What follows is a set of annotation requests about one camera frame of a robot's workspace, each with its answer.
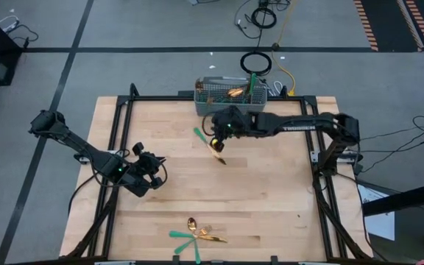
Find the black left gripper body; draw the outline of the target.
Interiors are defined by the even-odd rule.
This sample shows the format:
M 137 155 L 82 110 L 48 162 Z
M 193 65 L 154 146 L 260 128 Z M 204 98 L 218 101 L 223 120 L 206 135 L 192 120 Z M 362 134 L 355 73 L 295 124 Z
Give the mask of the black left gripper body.
M 136 143 L 132 147 L 132 151 L 135 156 L 138 156 L 138 160 L 135 162 L 135 173 L 142 177 L 142 183 L 139 186 L 142 188 L 160 188 L 163 185 L 163 180 L 157 177 L 156 174 L 149 173 L 149 162 L 151 160 L 142 156 L 143 153 L 155 154 L 144 152 L 144 145 L 141 142 Z

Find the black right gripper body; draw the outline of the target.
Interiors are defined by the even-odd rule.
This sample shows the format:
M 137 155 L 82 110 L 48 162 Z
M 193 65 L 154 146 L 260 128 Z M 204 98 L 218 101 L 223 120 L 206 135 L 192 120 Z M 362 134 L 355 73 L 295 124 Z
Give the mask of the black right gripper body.
M 211 118 L 213 138 L 210 145 L 217 152 L 221 152 L 224 149 L 224 140 L 232 137 L 239 138 L 243 135 L 242 118 L 241 111 L 235 106 L 225 108 L 213 114 Z

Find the gold knife green handle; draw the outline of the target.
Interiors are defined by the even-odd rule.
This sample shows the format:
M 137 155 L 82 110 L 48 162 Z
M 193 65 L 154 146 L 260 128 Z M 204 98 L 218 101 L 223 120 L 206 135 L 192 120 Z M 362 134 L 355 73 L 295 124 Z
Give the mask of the gold knife green handle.
M 209 149 L 211 154 L 223 165 L 226 165 L 225 160 L 220 156 L 220 154 L 208 143 L 206 137 L 201 133 L 200 129 L 195 127 L 194 133 L 197 135 L 200 140 L 204 143 L 204 145 Z
M 170 231 L 169 236 L 172 238 L 190 238 L 190 239 L 204 239 L 208 241 L 218 241 L 228 243 L 228 240 L 219 236 L 212 235 L 193 235 L 192 233 L 182 233 L 178 231 Z

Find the black power box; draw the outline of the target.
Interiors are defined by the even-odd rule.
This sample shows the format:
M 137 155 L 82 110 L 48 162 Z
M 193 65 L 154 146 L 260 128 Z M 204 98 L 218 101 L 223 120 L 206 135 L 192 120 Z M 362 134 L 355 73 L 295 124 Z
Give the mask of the black power box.
M 361 155 L 359 152 L 355 150 L 347 149 L 343 151 L 343 153 L 338 157 L 337 162 L 354 164 L 354 163 L 358 163 L 363 158 L 364 156 Z

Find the white paper sheet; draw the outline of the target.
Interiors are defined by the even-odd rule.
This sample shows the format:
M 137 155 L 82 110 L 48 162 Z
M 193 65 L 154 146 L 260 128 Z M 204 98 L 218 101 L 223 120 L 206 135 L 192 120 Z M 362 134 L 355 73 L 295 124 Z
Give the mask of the white paper sheet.
M 368 203 L 372 202 L 373 200 L 388 197 L 388 194 L 364 187 L 363 185 L 358 185 L 358 191 L 360 192 L 363 203 Z M 366 229 L 369 234 L 390 241 L 395 241 L 394 212 L 382 213 L 373 216 L 365 216 L 364 221 L 366 222 Z

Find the black mat orange stripes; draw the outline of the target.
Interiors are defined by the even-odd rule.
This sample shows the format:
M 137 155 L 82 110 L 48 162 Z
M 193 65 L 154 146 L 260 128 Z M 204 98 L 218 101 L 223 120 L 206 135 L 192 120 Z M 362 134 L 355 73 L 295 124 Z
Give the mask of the black mat orange stripes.
M 353 0 L 376 52 L 424 51 L 424 0 Z

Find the black aluminium table frame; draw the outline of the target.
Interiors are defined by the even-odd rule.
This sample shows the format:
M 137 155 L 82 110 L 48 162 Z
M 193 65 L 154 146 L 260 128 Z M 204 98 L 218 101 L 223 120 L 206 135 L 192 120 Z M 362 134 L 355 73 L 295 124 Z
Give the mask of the black aluminium table frame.
M 324 261 L 372 259 L 364 238 L 358 191 L 352 182 L 320 175 L 310 151 L 327 147 L 324 132 L 286 132 L 273 138 L 230 139 L 224 160 L 211 157 L 194 134 L 200 125 L 191 97 L 123 96 L 97 100 L 89 141 L 104 149 L 114 118 L 130 114 L 126 138 L 117 144 L 146 149 L 166 158 L 166 184 L 137 197 L 120 189 L 115 212 L 106 218 L 84 256 L 112 260 L 170 261 L 182 244 L 172 230 L 184 231 L 188 218 L 211 226 L 219 241 L 199 243 L 201 259 L 213 261 Z

